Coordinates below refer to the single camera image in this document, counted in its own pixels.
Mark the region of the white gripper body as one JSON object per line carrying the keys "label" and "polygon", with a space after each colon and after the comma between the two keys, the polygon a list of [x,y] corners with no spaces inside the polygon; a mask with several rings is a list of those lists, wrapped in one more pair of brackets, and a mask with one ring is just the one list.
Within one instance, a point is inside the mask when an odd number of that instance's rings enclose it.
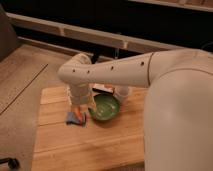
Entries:
{"label": "white gripper body", "polygon": [[80,106],[84,109],[96,106],[89,84],[69,85],[67,93],[72,110]]}

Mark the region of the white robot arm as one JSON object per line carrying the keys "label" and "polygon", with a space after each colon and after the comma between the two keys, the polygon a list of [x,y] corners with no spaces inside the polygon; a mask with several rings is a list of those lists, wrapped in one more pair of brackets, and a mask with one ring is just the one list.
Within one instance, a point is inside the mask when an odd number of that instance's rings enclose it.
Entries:
{"label": "white robot arm", "polygon": [[93,64],[73,56],[58,70],[71,104],[93,102],[91,83],[146,87],[145,171],[213,171],[213,54],[151,52]]}

